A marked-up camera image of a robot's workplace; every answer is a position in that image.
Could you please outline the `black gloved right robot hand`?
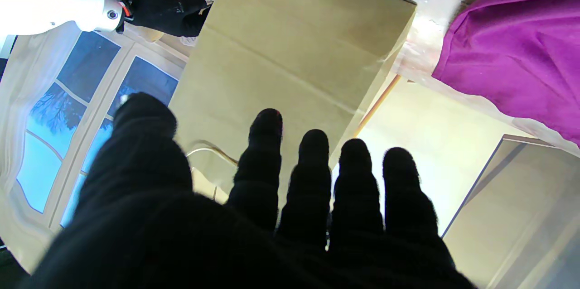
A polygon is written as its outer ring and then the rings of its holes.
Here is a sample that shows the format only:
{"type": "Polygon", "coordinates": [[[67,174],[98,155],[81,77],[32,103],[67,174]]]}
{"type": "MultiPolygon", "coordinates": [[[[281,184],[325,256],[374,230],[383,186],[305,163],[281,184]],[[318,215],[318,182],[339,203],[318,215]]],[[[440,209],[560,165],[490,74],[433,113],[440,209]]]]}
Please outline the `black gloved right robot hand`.
{"type": "Polygon", "coordinates": [[[128,23],[175,37],[195,38],[210,8],[207,0],[132,0],[133,15],[128,23]]]}

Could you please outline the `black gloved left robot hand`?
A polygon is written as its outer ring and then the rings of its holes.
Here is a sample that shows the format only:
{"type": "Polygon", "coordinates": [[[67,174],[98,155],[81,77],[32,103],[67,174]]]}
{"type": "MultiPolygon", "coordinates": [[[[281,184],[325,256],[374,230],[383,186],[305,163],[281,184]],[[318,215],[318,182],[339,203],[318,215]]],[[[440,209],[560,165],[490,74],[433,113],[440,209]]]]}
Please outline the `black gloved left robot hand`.
{"type": "Polygon", "coordinates": [[[224,204],[194,192],[176,126],[155,97],[126,98],[70,223],[23,289],[474,288],[407,150],[384,155],[383,215],[365,142],[343,144],[332,182],[327,135],[309,130],[279,211],[280,112],[255,118],[224,204]]]}

